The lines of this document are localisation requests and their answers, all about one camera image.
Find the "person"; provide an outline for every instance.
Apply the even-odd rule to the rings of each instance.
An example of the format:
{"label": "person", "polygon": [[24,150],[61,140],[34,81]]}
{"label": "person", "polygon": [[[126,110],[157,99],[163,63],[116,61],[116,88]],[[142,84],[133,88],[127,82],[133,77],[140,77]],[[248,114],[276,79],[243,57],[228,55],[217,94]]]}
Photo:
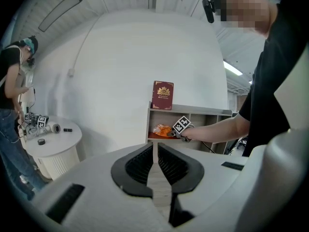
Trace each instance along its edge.
{"label": "person", "polygon": [[266,38],[253,73],[253,82],[239,113],[219,123],[188,128],[181,134],[204,142],[226,142],[248,135],[243,156],[267,144],[289,129],[289,123],[274,92],[289,75],[306,46],[301,24],[289,9],[291,4],[268,0],[213,0],[221,21],[233,27],[254,30]]}
{"label": "person", "polygon": [[21,64],[30,59],[37,49],[38,41],[32,36],[10,44],[0,53],[0,155],[13,186],[28,200],[33,198],[34,192],[21,182],[21,174],[36,190],[41,190],[46,183],[34,170],[14,130],[15,114],[19,115],[21,123],[24,122],[17,98],[28,91],[27,87],[16,87],[16,79]]}

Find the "white ceiling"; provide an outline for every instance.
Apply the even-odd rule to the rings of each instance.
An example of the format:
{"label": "white ceiling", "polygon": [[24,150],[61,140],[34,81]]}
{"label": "white ceiling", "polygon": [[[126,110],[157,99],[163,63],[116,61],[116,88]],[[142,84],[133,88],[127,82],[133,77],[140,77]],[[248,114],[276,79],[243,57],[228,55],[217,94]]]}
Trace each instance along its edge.
{"label": "white ceiling", "polygon": [[[83,0],[64,13],[46,32],[41,32],[38,26],[61,1],[27,0],[20,8],[12,40],[36,35],[40,53],[51,41],[82,22],[97,15],[123,9],[155,9],[157,13],[176,12],[208,23],[202,0]],[[247,93],[250,87],[248,81],[252,78],[265,39],[252,32],[243,33],[237,29],[224,28],[218,21],[213,23],[213,28],[224,60],[244,73],[242,76],[236,76],[226,70],[228,90],[235,94]]]}

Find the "white round table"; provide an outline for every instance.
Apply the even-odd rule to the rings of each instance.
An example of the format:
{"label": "white round table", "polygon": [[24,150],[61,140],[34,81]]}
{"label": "white round table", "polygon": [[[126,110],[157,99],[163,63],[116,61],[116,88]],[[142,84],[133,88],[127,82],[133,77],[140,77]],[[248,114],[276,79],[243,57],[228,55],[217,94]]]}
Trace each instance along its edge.
{"label": "white round table", "polygon": [[[60,125],[60,133],[41,134],[27,139],[26,147],[29,155],[39,162],[38,166],[45,177],[55,180],[80,161],[76,152],[76,145],[82,138],[81,129],[72,121],[49,116],[49,120]],[[64,128],[72,129],[72,132],[64,132]],[[44,139],[45,144],[39,145],[38,140]]]}

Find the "gold emblem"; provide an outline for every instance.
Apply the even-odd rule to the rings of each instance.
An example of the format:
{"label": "gold emblem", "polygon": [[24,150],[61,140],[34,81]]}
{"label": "gold emblem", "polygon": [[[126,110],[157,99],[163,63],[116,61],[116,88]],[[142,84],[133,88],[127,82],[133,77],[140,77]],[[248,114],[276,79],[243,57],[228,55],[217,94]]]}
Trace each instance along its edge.
{"label": "gold emblem", "polygon": [[159,88],[158,95],[169,95],[169,89],[166,87]]}

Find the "fluorescent light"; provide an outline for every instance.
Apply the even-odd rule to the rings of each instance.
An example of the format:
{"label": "fluorescent light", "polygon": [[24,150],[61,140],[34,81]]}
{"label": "fluorescent light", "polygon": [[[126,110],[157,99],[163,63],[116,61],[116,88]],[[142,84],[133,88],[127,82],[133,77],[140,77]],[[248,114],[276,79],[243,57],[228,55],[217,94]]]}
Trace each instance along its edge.
{"label": "fluorescent light", "polygon": [[228,69],[229,71],[233,72],[236,75],[242,75],[242,73],[234,68],[232,65],[228,64],[227,62],[223,61],[224,68]]}
{"label": "fluorescent light", "polygon": [[59,17],[81,1],[83,0],[63,0],[44,18],[39,25],[39,30],[45,32]]}

